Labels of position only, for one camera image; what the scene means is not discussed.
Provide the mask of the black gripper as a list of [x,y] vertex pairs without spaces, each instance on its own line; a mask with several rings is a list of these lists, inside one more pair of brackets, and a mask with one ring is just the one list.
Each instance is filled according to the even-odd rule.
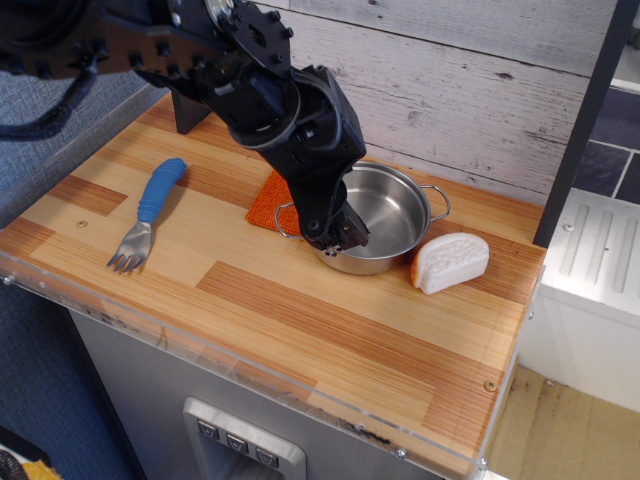
[[231,127],[240,145],[258,152],[287,182],[302,237],[316,250],[366,246],[369,230],[346,200],[344,175],[366,153],[358,116],[332,72],[293,71],[286,116],[252,131]]

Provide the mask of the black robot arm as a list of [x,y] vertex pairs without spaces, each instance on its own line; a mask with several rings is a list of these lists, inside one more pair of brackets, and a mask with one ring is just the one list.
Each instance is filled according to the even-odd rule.
[[71,86],[1,136],[52,137],[98,75],[132,71],[214,112],[258,152],[286,181],[312,247],[364,246],[369,232],[343,182],[366,151],[358,117],[328,69],[293,67],[292,35],[277,11],[250,1],[5,1],[2,69]]

